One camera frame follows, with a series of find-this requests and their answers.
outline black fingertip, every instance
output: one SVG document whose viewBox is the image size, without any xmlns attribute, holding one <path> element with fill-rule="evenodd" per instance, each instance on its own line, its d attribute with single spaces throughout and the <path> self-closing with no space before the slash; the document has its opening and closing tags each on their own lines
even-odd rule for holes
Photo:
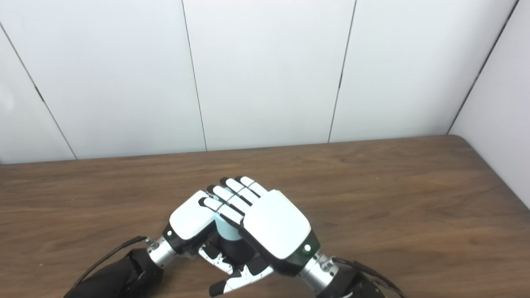
<svg viewBox="0 0 530 298">
<path fill-rule="evenodd" d="M 238 277 L 241 277 L 241 276 L 243 276 L 243 275 L 241 274 L 241 271 L 239 271 L 239 270 L 234 270 L 234 272 L 232 272 L 232 274 L 230 274 L 230 276 L 228 277 L 228 279 L 230 279 L 230 278 L 238 278 Z"/>
<path fill-rule="evenodd" d="M 219 256 L 219 254 L 221 253 L 221 251 L 218 250 L 217 247 L 215 247 L 214 244 L 211 242 L 208 242 L 208 244 L 206 244 L 206 246 L 202 250 L 204 250 L 204 252 L 210 259 L 217 258 L 217 256 Z"/>
<path fill-rule="evenodd" d="M 210 286 L 210 297 L 223 295 L 225 293 L 226 281 L 220 281 Z"/>
<path fill-rule="evenodd" d="M 206 200 L 206 197 L 199 199 L 199 205 L 202 207 L 207 207 L 206 204 L 204 204 L 204 200 Z"/>
<path fill-rule="evenodd" d="M 222 186 L 224 187 L 228 187 L 228 185 L 226 185 L 226 181 L 230 179 L 228 177 L 222 177 L 221 180 L 219 180 L 219 183 L 221 183 Z"/>
<path fill-rule="evenodd" d="M 230 261 L 228 258 L 223 258 L 223 260 L 221 261 L 223 263 L 227 263 L 227 264 L 230 264 L 230 265 L 234 265 L 234 262 Z"/>
<path fill-rule="evenodd" d="M 262 256 L 259 256 L 246 263 L 246 266 L 248 267 L 250 274 L 256 276 L 269 267 L 269 263 L 267 263 Z"/>
<path fill-rule="evenodd" d="M 206 188 L 206 190 L 211 193 L 211 194 L 215 194 L 214 192 L 214 188 L 216 187 L 217 185 L 210 185 Z"/>
</svg>

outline wire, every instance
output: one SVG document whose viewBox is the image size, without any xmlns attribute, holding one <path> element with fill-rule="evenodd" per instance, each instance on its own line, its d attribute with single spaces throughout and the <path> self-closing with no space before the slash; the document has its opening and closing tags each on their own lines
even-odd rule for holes
<svg viewBox="0 0 530 298">
<path fill-rule="evenodd" d="M 350 292 L 349 294 L 346 294 L 342 296 L 341 298 L 350 298 L 353 294 L 354 294 L 353 292 Z"/>
<path fill-rule="evenodd" d="M 371 275 L 373 277 L 376 277 L 378 279 L 381 280 L 381 282 L 377 282 L 378 284 L 388 288 L 389 290 L 393 290 L 394 292 L 396 292 L 401 298 L 407 298 L 407 296 L 398 288 L 398 286 L 396 286 L 396 284 L 394 284 L 393 282 L 390 281 L 390 279 L 386 278 L 384 275 L 382 275 L 381 273 L 373 270 L 372 268 L 366 266 L 366 265 L 363 265 L 357 261 L 349 261 L 349 260 L 344 260 L 344 259 L 340 259 L 340 258 L 337 258 L 337 257 L 331 257 L 331 260 L 334 261 L 334 262 L 337 262 L 337 263 L 342 263 L 342 264 L 345 264 L 345 265 L 348 265 L 350 266 L 351 268 L 353 269 L 356 269 L 360 272 L 363 272 L 363 273 L 366 273 L 368 275 Z"/>
<path fill-rule="evenodd" d="M 103 258 L 101 258 L 94 265 L 92 265 L 85 273 L 83 273 L 83 275 L 81 275 L 81 277 L 76 282 L 74 282 L 74 285 L 72 286 L 72 288 L 74 288 L 76 285 L 78 285 L 80 282 L 82 282 L 85 279 L 85 277 L 87 277 L 88 274 L 90 274 L 90 272 L 92 272 L 97 266 L 101 265 L 101 263 L 103 263 L 106 260 L 108 260 L 110 257 L 112 257 L 112 255 L 114 255 L 115 253 L 117 253 L 121 249 L 123 249 L 123 248 L 125 248 L 127 246 L 130 246 L 130 245 L 132 245 L 134 243 L 144 241 L 146 239 L 147 239 L 147 236 L 136 236 L 136 237 L 134 237 L 134 238 L 132 238 L 130 240 L 125 241 L 120 246 L 116 247 L 115 249 L 111 250 Z"/>
</svg>

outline wooden table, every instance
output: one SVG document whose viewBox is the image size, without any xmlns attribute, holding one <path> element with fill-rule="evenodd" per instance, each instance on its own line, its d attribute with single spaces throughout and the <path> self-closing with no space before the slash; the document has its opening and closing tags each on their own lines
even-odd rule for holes
<svg viewBox="0 0 530 298">
<path fill-rule="evenodd" d="M 455 136 L 2 165 L 0 296 L 62 297 L 116 245 L 158 238 L 196 190 L 239 175 L 290 198 L 326 254 L 411 298 L 530 296 L 530 213 Z M 176 263 L 154 297 L 207 297 L 224 278 L 200 257 Z M 273 275 L 226 297 L 313 296 Z"/>
</svg>

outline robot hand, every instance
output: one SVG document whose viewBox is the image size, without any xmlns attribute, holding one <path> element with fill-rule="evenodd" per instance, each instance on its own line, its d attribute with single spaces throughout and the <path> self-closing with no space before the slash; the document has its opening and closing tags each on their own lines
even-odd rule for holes
<svg viewBox="0 0 530 298">
<path fill-rule="evenodd" d="M 176 257 L 192 257 L 216 231 L 214 213 L 198 204 L 208 196 L 198 191 L 171 215 L 157 241 L 136 237 L 112 250 L 85 272 L 66 293 L 65 298 L 139 298 L 146 297 L 162 280 L 164 269 Z M 120 249 L 139 241 L 147 249 L 132 249 L 122 259 L 86 276 Z"/>
<path fill-rule="evenodd" d="M 342 296 L 353 273 L 322 253 L 309 221 L 287 197 L 278 190 L 265 190 L 248 177 L 223 178 L 220 184 L 208 187 L 209 196 L 199 204 L 235 227 L 259 252 L 262 267 L 269 265 L 281 275 L 301 278 L 319 297 Z M 231 279 L 224 285 L 230 286 Z"/>
</svg>

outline white paneling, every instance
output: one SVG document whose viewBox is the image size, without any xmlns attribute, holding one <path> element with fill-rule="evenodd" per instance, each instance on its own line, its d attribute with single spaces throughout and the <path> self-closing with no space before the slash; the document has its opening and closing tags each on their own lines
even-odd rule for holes
<svg viewBox="0 0 530 298">
<path fill-rule="evenodd" d="M 0 163 L 74 159 L 0 29 Z"/>
<path fill-rule="evenodd" d="M 520 1 L 450 131 L 530 207 L 530 2 Z"/>
<path fill-rule="evenodd" d="M 205 149 L 180 1 L 2 0 L 0 20 L 77 157 Z"/>
<path fill-rule="evenodd" d="M 353 0 L 185 0 L 208 149 L 327 142 Z"/>
<path fill-rule="evenodd" d="M 513 4 L 359 0 L 331 141 L 447 133 Z"/>
</svg>

